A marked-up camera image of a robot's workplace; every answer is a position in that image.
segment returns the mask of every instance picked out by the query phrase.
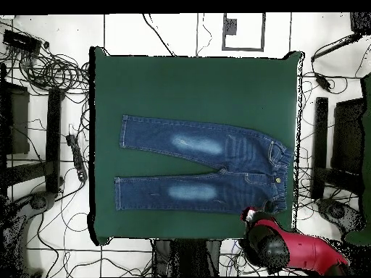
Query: blue denim jeans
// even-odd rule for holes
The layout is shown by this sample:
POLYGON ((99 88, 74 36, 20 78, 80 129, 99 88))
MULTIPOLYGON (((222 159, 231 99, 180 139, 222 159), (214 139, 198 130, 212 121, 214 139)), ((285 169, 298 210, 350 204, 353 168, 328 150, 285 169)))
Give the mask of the blue denim jeans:
POLYGON ((210 174, 116 177, 117 210, 241 214, 248 206, 286 209, 292 151, 260 132, 229 125, 124 115, 120 145, 195 161, 210 174))

